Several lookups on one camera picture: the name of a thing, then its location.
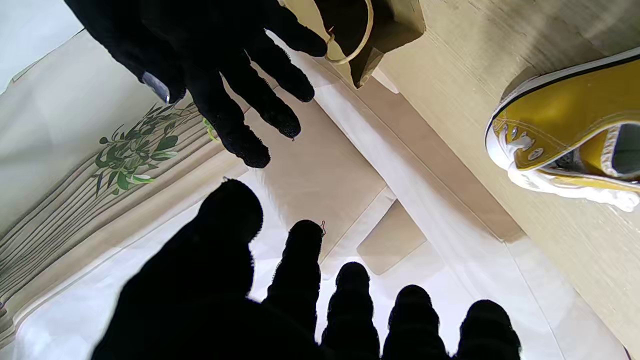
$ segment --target wooden floor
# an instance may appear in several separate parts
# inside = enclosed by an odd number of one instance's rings
[[[640,357],[640,209],[530,192],[484,150],[505,90],[640,46],[638,0],[420,0],[427,33],[382,70]]]

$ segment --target bag handle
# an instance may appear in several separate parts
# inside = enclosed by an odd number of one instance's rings
[[[364,0],[364,2],[367,4],[367,27],[364,30],[362,41],[358,44],[358,47],[356,47],[356,49],[351,54],[345,56],[342,59],[331,59],[329,58],[329,54],[327,53],[324,58],[327,59],[327,61],[329,61],[330,63],[334,65],[342,65],[344,63],[348,63],[349,61],[353,60],[353,58],[358,56],[358,54],[360,54],[360,51],[364,49],[364,45],[367,43],[367,41],[369,41],[369,36],[371,36],[371,29],[373,28],[373,5],[371,4],[371,0]],[[326,42],[327,45],[330,42],[334,41],[335,38],[335,35],[331,32],[332,29],[333,27],[329,29],[329,31],[327,31],[331,35],[329,41]]]

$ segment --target brown paper bag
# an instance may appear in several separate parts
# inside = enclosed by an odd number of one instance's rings
[[[329,46],[331,59],[351,54],[363,39],[365,0],[286,0],[285,4],[302,24],[326,39],[329,32],[335,35],[333,46]],[[364,48],[346,67],[336,66],[357,88],[371,77],[385,53],[414,41],[426,30],[419,0],[372,0],[372,5],[373,28]]]

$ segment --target yellow sneaker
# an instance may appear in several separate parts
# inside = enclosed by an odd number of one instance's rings
[[[493,113],[485,146],[524,188],[632,211],[640,202],[640,47],[520,84]]]

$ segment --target gloved hand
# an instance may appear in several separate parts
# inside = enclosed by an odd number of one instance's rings
[[[289,138],[300,133],[296,115],[250,63],[307,102],[314,97],[309,80],[265,29],[312,56],[323,56],[326,44],[277,0],[65,1],[91,36],[162,100],[174,103],[188,89],[222,144],[247,166],[264,168],[269,151],[244,124],[221,73],[268,124]]]

